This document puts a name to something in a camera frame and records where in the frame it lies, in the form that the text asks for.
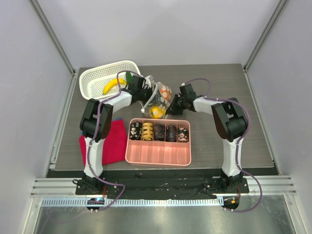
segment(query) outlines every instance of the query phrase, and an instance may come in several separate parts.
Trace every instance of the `red cloth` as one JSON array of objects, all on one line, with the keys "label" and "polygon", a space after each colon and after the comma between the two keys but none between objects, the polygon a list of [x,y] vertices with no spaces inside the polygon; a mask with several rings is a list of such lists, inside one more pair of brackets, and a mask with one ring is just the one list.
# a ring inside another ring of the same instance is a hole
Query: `red cloth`
[{"label": "red cloth", "polygon": [[[86,143],[84,136],[79,138],[83,165],[86,165]],[[127,134],[122,119],[112,121],[111,130],[104,141],[102,164],[107,165],[125,160]]]}]

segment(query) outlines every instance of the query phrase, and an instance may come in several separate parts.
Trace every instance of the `pink storage box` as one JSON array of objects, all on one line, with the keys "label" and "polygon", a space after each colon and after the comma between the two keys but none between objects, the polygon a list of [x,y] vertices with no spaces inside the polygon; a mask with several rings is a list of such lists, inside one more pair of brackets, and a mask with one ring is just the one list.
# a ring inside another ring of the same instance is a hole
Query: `pink storage box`
[{"label": "pink storage box", "polygon": [[[189,130],[189,142],[131,140],[130,125],[134,122],[162,124],[166,128],[175,125]],[[134,166],[181,168],[191,163],[191,127],[185,120],[134,118],[129,124],[126,161]]]}]

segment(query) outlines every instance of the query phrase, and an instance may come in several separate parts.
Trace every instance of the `white wall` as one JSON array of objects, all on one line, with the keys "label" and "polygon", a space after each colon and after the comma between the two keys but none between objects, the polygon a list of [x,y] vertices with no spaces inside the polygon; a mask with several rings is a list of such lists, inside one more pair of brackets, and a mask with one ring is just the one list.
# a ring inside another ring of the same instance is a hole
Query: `white wall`
[{"label": "white wall", "polygon": [[291,175],[311,225],[312,2],[290,1],[250,75],[278,166]]},{"label": "white wall", "polygon": [[29,2],[0,1],[1,233],[21,233],[70,77]]},{"label": "white wall", "polygon": [[75,68],[246,63],[278,0],[39,0]]}]

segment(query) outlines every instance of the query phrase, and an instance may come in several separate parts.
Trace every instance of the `yellow banana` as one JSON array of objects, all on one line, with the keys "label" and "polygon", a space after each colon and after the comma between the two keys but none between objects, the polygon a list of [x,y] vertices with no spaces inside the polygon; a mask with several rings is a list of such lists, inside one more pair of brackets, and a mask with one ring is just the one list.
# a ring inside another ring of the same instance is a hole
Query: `yellow banana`
[{"label": "yellow banana", "polygon": [[[120,84],[127,84],[122,78],[119,78]],[[111,80],[104,88],[103,94],[107,94],[114,86],[118,85],[117,79]]]}]

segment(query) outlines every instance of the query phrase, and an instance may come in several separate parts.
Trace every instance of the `purple cable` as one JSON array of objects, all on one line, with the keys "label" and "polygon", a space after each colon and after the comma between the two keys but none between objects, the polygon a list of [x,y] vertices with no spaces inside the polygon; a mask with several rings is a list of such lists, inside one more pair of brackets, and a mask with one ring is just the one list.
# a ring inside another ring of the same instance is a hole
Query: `purple cable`
[{"label": "purple cable", "polygon": [[[98,108],[97,108],[97,124],[96,124],[96,129],[95,129],[95,131],[94,131],[95,133],[94,133],[94,135],[93,135],[93,138],[92,138],[91,141],[89,142],[89,147],[88,147],[88,151],[87,151],[87,162],[88,162],[88,164],[89,164],[89,169],[90,169],[91,173],[94,175],[94,177],[97,178],[97,179],[98,179],[99,181],[101,181],[102,183],[105,183],[105,184],[108,184],[108,185],[113,185],[113,186],[120,186],[120,187],[122,187],[122,190],[121,190],[121,192],[119,193],[119,195],[118,195],[110,204],[108,204],[107,206],[104,206],[104,207],[100,208],[98,211],[104,211],[104,210],[106,210],[107,208],[109,208],[110,206],[112,206],[112,205],[121,197],[121,195],[123,194],[123,192],[125,191],[125,188],[126,188],[126,186],[125,186],[124,184],[111,183],[111,182],[108,182],[108,181],[106,181],[106,180],[104,180],[104,179],[101,179],[100,177],[98,177],[98,176],[95,174],[95,172],[94,172],[94,170],[93,170],[93,168],[92,168],[92,165],[90,164],[90,149],[91,149],[91,146],[92,146],[92,142],[93,142],[93,141],[95,140],[95,138],[96,138],[96,133],[98,132],[101,105],[102,105],[103,103],[109,101],[109,100],[112,100],[112,99],[117,98],[118,96],[120,96],[120,94],[121,94],[121,86],[120,86],[120,83],[119,83],[118,76],[119,76],[119,74],[122,73],[122,72],[131,72],[131,73],[133,73],[133,74],[135,74],[135,75],[137,75],[137,76],[143,77],[142,75],[140,75],[140,74],[138,74],[138,73],[136,73],[136,72],[133,72],[133,71],[129,71],[129,70],[123,70],[123,71],[118,72],[118,73],[117,73],[117,76],[116,76],[116,79],[117,79],[117,82],[118,82],[119,93],[116,94],[116,95],[114,95],[114,96],[112,96],[112,97],[109,97],[108,99],[105,99],[105,100],[101,101],[101,102],[99,103],[99,105],[98,105]],[[40,234],[42,234],[42,232],[43,232],[45,226],[48,224],[48,220],[50,220],[50,221],[53,222],[53,223],[61,223],[61,224],[70,223],[70,222],[74,221],[75,219],[79,218],[80,216],[82,216],[82,215],[84,215],[85,213],[88,213],[88,212],[89,212],[89,211],[82,212],[82,213],[78,214],[77,216],[73,217],[72,219],[66,220],[66,221],[55,221],[55,220],[53,220],[53,219],[51,218],[53,212],[51,212],[51,213],[49,214],[49,216],[47,217],[46,221],[44,222],[44,224],[43,224],[43,226],[42,226],[42,228],[41,228]]]},{"label": "purple cable", "polygon": [[262,196],[263,196],[262,187],[261,187],[260,182],[258,181],[258,179],[257,179],[254,175],[252,175],[252,174],[250,174],[250,173],[244,171],[244,170],[239,166],[239,163],[238,163],[239,142],[245,137],[245,135],[247,135],[247,133],[248,133],[249,130],[250,130],[250,116],[249,116],[249,113],[248,113],[247,109],[246,109],[242,104],[240,104],[240,103],[238,103],[238,102],[236,102],[236,101],[229,100],[229,99],[218,99],[218,98],[208,98],[208,97],[204,97],[204,98],[205,98],[206,100],[209,100],[209,101],[222,101],[222,102],[230,102],[230,103],[232,103],[232,104],[235,104],[235,105],[239,106],[240,108],[242,108],[242,110],[244,111],[244,113],[245,113],[245,115],[246,115],[246,117],[247,117],[248,124],[247,124],[246,131],[245,131],[245,133],[237,140],[237,143],[236,143],[235,162],[236,162],[236,165],[237,165],[238,169],[239,169],[242,173],[244,173],[244,174],[246,174],[246,175],[248,175],[248,176],[251,176],[251,177],[256,181],[256,183],[258,184],[259,189],[260,189],[260,198],[259,198],[257,204],[255,204],[255,206],[253,206],[253,207],[251,207],[251,208],[249,208],[249,209],[246,209],[246,210],[242,210],[242,211],[233,210],[233,212],[235,212],[235,213],[245,213],[245,212],[252,211],[252,210],[254,210],[255,208],[257,208],[257,207],[260,205],[261,201],[262,201]]},{"label": "purple cable", "polygon": [[206,78],[195,78],[195,79],[189,80],[185,84],[191,83],[192,81],[195,81],[195,80],[205,80],[205,81],[208,82],[209,88],[208,88],[208,91],[204,94],[204,96],[208,95],[208,93],[210,92],[210,89],[211,89],[211,84],[210,84],[210,81],[208,79],[206,79]]}]

